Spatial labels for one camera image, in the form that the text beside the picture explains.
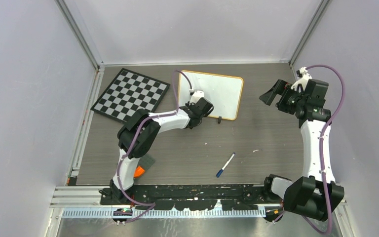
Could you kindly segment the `yellow framed whiteboard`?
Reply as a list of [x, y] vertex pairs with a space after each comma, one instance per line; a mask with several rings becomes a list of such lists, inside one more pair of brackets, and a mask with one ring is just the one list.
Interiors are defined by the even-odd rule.
[[244, 80], [240, 77], [183, 70], [179, 74], [178, 100], [183, 106], [190, 101], [190, 89], [201, 90], [214, 109], [211, 118], [235, 120], [238, 115]]

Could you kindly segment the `blue capped whiteboard marker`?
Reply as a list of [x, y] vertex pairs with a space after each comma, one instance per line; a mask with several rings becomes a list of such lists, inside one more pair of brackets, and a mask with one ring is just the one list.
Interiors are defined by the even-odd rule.
[[229, 165], [229, 163], [233, 160], [233, 158], [235, 157], [236, 153], [233, 152], [230, 157], [227, 159], [227, 161], [225, 162], [225, 164], [222, 166], [222, 168], [217, 172], [216, 174], [216, 177], [219, 178], [221, 176], [221, 174], [223, 173], [223, 171], [226, 169], [226, 167]]

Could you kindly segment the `black white chessboard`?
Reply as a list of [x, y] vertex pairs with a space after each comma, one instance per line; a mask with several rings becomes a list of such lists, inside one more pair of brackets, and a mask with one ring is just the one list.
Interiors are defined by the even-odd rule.
[[169, 83], [122, 68], [91, 110], [115, 121], [127, 122], [139, 109], [154, 112], [169, 87]]

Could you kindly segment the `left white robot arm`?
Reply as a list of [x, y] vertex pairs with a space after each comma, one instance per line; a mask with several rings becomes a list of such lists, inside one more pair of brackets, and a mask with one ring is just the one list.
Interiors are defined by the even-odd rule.
[[120, 155], [110, 181], [114, 200], [119, 204], [127, 204], [131, 200], [132, 192], [129, 188], [134, 185], [135, 170], [140, 158], [148, 153], [158, 134], [197, 127], [213, 110], [213, 104], [203, 97], [169, 112], [150, 113], [138, 109], [117, 134]]

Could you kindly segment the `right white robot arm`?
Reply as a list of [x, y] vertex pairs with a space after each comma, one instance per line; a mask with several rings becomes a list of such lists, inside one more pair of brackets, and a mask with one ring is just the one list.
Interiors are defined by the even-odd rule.
[[318, 221], [326, 221], [344, 197], [344, 188], [336, 184], [330, 164], [332, 113], [324, 108], [328, 86], [316, 79], [297, 86], [279, 79], [259, 97], [271, 105], [276, 95], [280, 95], [277, 109], [296, 116], [303, 139], [302, 176], [291, 181], [271, 174], [264, 180], [262, 196], [267, 202], [281, 201], [288, 212]]

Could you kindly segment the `grey studded baseplate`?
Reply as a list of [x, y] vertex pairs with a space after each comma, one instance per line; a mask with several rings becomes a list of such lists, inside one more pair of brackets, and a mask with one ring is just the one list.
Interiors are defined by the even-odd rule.
[[154, 163], [155, 163], [155, 159], [151, 155], [145, 154], [143, 157], [140, 158], [139, 166], [144, 171], [148, 171], [153, 166]]

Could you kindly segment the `orange curved block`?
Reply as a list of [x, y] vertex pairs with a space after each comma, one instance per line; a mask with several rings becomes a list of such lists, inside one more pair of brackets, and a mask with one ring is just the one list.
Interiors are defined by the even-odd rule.
[[135, 172], [134, 172], [134, 178], [139, 178], [139, 177], [141, 177], [145, 172], [146, 172], [146, 170], [145, 170], [142, 166], [139, 165], [139, 166], [135, 169]]

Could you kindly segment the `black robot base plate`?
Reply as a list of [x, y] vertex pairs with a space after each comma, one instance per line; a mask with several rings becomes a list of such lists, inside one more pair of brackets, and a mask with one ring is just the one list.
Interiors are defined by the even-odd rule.
[[137, 210], [212, 210], [221, 204], [225, 211], [253, 210], [256, 205], [282, 204], [282, 199], [265, 191], [262, 184], [227, 185], [133, 185], [123, 194], [113, 185], [99, 191], [101, 205], [128, 205]]

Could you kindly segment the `aluminium frame rail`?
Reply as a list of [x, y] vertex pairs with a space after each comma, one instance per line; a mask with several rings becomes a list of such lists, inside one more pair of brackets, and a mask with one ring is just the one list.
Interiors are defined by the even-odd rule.
[[96, 102], [101, 87], [105, 66], [102, 65], [96, 72], [83, 113], [79, 134], [71, 158], [70, 169], [67, 173], [65, 184], [57, 186], [54, 190], [51, 208], [94, 206], [97, 204], [96, 196], [99, 195], [97, 188], [93, 186], [77, 186], [76, 181], [80, 172], [83, 154], [86, 147], [89, 130], [94, 112], [91, 107]]

